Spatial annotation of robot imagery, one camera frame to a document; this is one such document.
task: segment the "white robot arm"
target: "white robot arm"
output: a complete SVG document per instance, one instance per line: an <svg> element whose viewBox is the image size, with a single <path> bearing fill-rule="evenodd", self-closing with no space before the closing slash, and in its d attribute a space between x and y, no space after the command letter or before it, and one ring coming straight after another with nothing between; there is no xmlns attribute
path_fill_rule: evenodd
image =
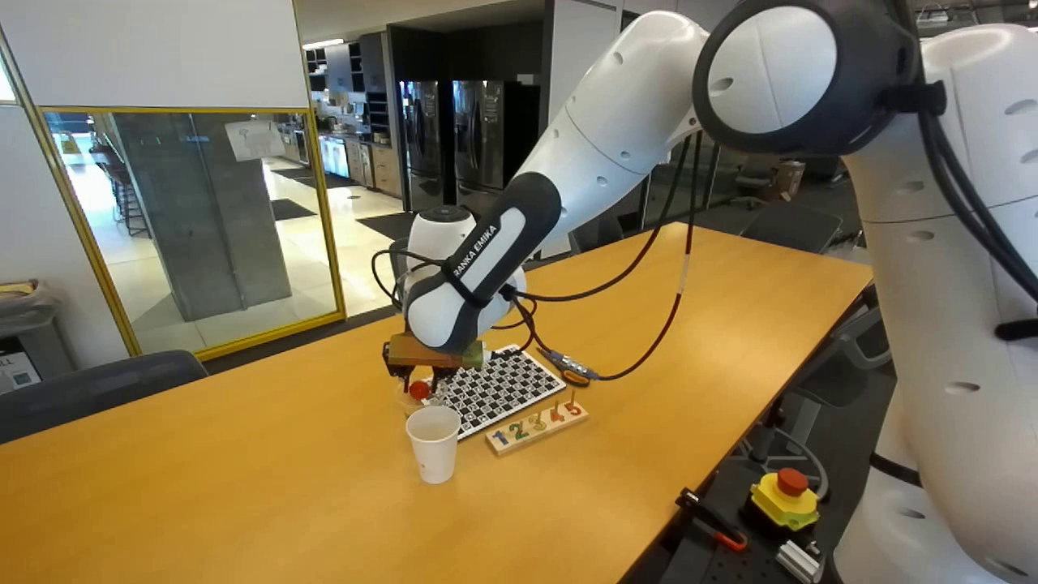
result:
<svg viewBox="0 0 1038 584"><path fill-rule="evenodd" d="M710 36L649 13L586 72L503 204L458 231L466 240L438 236L443 262L409 274L404 321L423 345L463 351L547 234L609 209L695 123L747 153L842 155L897 389L838 567L848 581L1038 579L1036 63L1023 27L917 48L878 0L749 0ZM941 128L965 169L941 155ZM965 176L973 209L949 194Z"/></svg>

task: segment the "ceiling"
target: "ceiling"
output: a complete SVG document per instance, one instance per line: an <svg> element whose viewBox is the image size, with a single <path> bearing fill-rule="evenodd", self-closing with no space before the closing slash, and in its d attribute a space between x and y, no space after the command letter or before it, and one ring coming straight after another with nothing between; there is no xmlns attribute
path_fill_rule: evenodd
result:
<svg viewBox="0 0 1038 584"><path fill-rule="evenodd" d="M302 41L358 38L386 22L414 28L470 28L536 19L546 0L295 0Z"/></svg>

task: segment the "table surface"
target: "table surface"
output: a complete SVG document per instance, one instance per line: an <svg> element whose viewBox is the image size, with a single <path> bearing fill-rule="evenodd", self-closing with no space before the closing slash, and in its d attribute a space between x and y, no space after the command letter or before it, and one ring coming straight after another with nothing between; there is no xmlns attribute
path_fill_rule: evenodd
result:
<svg viewBox="0 0 1038 584"><path fill-rule="evenodd" d="M543 305L568 357L619 371L656 337L686 227L624 287ZM612 276L636 240L531 274ZM617 581L781 391L870 268L697 231L682 314L591 418L423 488L381 345L386 319L0 447L0 575L20 581Z"/></svg>

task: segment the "red object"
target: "red object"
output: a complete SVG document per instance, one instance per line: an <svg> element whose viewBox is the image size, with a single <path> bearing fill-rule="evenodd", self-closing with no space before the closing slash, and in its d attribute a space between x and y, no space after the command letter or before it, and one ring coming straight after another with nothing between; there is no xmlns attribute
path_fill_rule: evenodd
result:
<svg viewBox="0 0 1038 584"><path fill-rule="evenodd" d="M796 466L780 466L780 489L787 496L800 496L809 489L809 474Z"/></svg>
<svg viewBox="0 0 1038 584"><path fill-rule="evenodd" d="M431 386L427 386L427 382L423 382L423 380L414 380L414 382L409 386L409 395L411 395L414 402L423 402L423 399L427 399L427 395L431 395Z"/></svg>

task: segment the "white cup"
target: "white cup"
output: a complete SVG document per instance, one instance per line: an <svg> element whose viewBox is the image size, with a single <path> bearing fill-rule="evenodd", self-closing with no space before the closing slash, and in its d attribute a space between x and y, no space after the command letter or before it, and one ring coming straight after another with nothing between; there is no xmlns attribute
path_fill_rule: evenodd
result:
<svg viewBox="0 0 1038 584"><path fill-rule="evenodd" d="M409 414L404 433L426 482L447 482L453 478L458 425L462 414L447 407L426 407Z"/></svg>

